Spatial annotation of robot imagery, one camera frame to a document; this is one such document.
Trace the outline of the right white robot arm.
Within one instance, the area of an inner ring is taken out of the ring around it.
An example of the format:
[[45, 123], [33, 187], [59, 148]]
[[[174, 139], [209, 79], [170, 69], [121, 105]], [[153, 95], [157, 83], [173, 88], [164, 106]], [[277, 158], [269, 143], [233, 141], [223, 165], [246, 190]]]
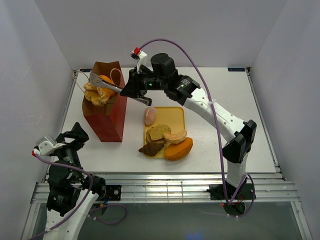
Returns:
[[257, 124], [244, 121], [216, 102], [209, 99], [208, 90], [190, 76], [181, 75], [174, 60], [166, 53], [151, 57], [151, 69], [146, 67], [147, 54], [139, 49], [130, 55], [136, 60], [136, 67], [129, 71], [128, 82], [120, 92], [121, 96], [135, 99], [147, 106], [152, 100], [147, 91], [163, 91], [166, 96], [181, 106], [195, 112], [216, 130], [218, 137], [226, 140], [220, 153], [227, 161], [227, 170], [222, 170], [222, 185], [212, 190], [214, 196], [237, 199], [244, 193], [247, 180], [246, 161], [256, 135]]

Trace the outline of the orange oval bread loaf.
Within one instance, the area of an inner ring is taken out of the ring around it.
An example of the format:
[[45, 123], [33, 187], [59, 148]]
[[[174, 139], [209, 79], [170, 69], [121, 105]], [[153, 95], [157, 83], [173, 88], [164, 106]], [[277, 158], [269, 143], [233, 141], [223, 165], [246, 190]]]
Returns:
[[187, 137], [178, 144], [170, 144], [165, 152], [164, 157], [169, 161], [178, 161], [186, 157], [193, 147], [193, 139]]

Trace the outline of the pale crescent bread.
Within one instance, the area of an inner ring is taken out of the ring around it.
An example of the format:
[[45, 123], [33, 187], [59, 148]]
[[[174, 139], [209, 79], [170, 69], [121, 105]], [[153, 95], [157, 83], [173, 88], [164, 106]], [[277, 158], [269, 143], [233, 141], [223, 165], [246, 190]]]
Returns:
[[177, 145], [181, 142], [183, 142], [187, 137], [187, 131], [185, 129], [181, 130], [179, 133], [170, 133], [170, 132], [164, 132], [163, 138], [170, 144]]

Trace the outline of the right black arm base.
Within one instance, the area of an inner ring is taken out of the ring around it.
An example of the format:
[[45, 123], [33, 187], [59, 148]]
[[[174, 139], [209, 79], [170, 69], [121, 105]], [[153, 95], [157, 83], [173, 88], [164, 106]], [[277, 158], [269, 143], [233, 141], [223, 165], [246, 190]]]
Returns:
[[[236, 191], [236, 187], [226, 183], [227, 197], [228, 200], [231, 200], [232, 196]], [[210, 194], [211, 200], [224, 200], [224, 189], [222, 184], [210, 184], [209, 188], [206, 190]], [[253, 190], [253, 185], [251, 183], [244, 183], [238, 190], [234, 201], [237, 200], [251, 200], [256, 198], [256, 194]]]

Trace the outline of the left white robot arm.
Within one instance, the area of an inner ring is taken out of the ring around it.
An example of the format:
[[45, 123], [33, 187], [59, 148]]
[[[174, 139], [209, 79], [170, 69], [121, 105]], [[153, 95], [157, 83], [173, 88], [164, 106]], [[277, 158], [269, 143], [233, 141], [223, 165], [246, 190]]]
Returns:
[[105, 180], [85, 174], [80, 163], [77, 152], [88, 140], [78, 122], [56, 139], [45, 137], [43, 154], [57, 158], [48, 170], [45, 240], [76, 240], [93, 203], [106, 195]]

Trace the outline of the flower shaped golden bread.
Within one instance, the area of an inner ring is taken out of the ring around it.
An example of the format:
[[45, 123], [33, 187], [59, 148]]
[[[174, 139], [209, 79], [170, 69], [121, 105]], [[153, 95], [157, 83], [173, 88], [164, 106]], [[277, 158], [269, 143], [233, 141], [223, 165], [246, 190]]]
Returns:
[[90, 82], [84, 85], [84, 97], [90, 101], [93, 105], [101, 107], [108, 103], [117, 93], [106, 87], [96, 87]]

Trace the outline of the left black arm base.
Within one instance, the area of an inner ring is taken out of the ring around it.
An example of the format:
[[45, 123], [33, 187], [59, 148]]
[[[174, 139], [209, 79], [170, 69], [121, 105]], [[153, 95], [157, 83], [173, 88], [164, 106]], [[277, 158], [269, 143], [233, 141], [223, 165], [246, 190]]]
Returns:
[[98, 194], [99, 201], [120, 201], [122, 186], [119, 184], [107, 184], [106, 180], [99, 176], [92, 176], [93, 184], [91, 191]]

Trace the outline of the metal serving tongs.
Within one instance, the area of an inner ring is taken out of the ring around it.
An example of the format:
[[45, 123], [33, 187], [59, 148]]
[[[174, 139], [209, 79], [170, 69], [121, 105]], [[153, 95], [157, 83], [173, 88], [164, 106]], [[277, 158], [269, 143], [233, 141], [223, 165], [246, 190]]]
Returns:
[[[93, 72], [91, 72], [89, 75], [89, 82], [95, 87], [107, 88], [107, 89], [110, 89], [118, 94], [120, 94], [123, 90], [122, 87], [103, 80], [101, 77], [99, 77], [97, 74], [95, 74]], [[137, 98], [134, 98], [134, 97], [130, 97], [130, 98], [137, 101], [137, 102], [143, 103], [149, 107], [152, 105], [152, 99], [149, 97], [142, 96], [142, 97], [137, 97]]]

